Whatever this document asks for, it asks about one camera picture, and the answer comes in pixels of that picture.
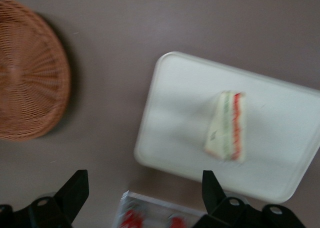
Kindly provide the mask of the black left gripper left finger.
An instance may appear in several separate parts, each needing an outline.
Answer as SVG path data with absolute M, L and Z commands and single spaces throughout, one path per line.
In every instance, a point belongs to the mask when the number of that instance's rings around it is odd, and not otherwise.
M 17 211 L 9 204 L 1 204 L 0 226 L 72 227 L 88 196 L 88 171 L 77 170 L 53 196 L 40 197 Z

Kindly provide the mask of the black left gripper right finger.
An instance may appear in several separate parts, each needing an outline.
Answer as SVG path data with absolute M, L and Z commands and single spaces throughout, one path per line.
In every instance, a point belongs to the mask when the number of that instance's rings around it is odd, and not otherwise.
M 207 214 L 193 227 L 305 227 L 290 209 L 282 205 L 268 204 L 257 210 L 240 198 L 227 196 L 210 170 L 202 173 L 202 199 Z

